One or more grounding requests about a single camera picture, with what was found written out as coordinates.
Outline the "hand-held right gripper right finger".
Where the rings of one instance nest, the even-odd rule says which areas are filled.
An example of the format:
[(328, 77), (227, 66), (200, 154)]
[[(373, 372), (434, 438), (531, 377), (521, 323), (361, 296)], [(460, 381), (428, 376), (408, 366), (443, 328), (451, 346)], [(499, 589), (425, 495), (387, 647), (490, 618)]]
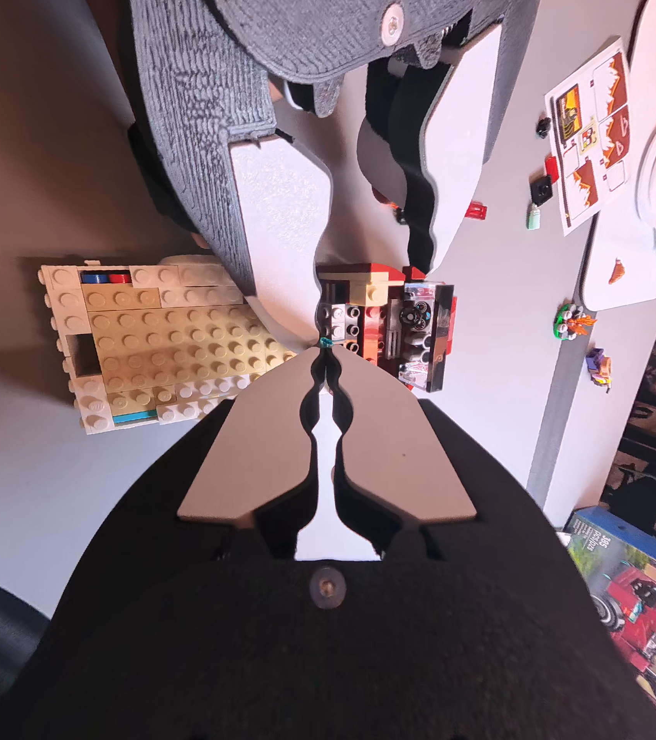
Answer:
[(332, 382), (340, 416), (348, 483), (390, 511), (421, 524), (472, 520), (477, 515), (416, 396), (376, 365), (342, 346), (332, 349), (339, 374)]

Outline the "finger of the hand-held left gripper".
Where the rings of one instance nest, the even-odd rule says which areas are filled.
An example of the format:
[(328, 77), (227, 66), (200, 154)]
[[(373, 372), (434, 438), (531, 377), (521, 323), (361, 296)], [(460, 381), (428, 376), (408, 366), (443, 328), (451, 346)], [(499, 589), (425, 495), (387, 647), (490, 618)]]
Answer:
[(255, 287), (243, 290), (289, 350), (317, 344), (315, 254), (329, 221), (332, 176), (298, 141), (272, 135), (229, 148)]
[(358, 164), (403, 212), (408, 263), (426, 274), (443, 261), (481, 176), (504, 29), (495, 22), (443, 45), (430, 68), (388, 56), (367, 67)]

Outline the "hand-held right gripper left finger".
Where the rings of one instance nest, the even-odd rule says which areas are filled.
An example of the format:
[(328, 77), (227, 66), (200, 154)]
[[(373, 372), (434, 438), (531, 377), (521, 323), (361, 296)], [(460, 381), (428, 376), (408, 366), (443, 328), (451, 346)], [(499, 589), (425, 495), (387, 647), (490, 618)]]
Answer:
[(232, 524), (308, 481), (324, 377), (323, 352), (312, 347), (239, 394), (178, 517)]

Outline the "toy brick camper van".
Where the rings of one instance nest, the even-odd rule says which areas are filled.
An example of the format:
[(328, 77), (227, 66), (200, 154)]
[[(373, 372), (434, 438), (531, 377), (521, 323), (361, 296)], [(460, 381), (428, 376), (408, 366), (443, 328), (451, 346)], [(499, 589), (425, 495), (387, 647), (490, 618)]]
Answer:
[[(444, 384), (457, 298), (414, 267), (319, 265), (315, 319), (333, 340), (428, 393)], [(69, 390), (87, 435), (198, 420), (296, 355), (213, 255), (42, 265)]]

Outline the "grey desk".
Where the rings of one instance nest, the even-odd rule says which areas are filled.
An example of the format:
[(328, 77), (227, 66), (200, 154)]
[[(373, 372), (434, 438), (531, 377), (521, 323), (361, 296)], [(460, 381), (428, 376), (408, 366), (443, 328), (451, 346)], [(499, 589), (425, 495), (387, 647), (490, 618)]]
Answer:
[[(192, 428), (87, 436), (49, 323), (41, 264), (154, 264), (195, 253), (161, 216), (129, 149), (127, 99), (107, 44), (115, 2), (0, 2), (0, 586), (47, 615), (104, 517)], [(437, 275), (459, 297), (444, 390), (431, 399), (526, 485), (589, 228), (564, 236), (557, 203), (526, 229), (543, 94), (626, 39), (639, 2), (542, 2), (494, 152)]]

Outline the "sticker sheet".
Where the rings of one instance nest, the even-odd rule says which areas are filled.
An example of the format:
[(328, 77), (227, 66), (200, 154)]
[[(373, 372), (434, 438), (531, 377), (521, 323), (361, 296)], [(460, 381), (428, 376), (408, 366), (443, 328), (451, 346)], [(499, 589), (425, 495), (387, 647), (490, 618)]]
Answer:
[(631, 174), (629, 63), (621, 38), (545, 96), (565, 235), (624, 192)]

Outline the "campfire brick build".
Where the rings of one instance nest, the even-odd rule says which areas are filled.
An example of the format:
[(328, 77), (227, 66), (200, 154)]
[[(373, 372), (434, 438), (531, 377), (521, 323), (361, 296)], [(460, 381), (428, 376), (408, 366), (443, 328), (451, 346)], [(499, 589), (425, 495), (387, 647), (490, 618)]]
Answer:
[(565, 302), (557, 310), (553, 322), (553, 333), (558, 340), (575, 340), (588, 336), (597, 319), (587, 314), (584, 306)]

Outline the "purple toy minifigure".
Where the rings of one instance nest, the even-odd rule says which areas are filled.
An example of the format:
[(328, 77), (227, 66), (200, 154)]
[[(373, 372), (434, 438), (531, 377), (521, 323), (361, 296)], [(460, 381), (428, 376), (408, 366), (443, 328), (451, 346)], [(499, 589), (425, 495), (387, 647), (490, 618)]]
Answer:
[(611, 358), (605, 354), (603, 348), (592, 347), (585, 356), (585, 366), (592, 382), (606, 393), (610, 393), (612, 386)]

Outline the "toy set box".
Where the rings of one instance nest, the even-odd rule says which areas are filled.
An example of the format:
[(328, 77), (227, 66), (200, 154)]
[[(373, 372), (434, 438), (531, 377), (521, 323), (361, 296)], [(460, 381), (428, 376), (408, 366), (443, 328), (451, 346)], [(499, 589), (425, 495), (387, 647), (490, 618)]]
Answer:
[(601, 624), (656, 703), (656, 539), (595, 506), (572, 514), (564, 541)]

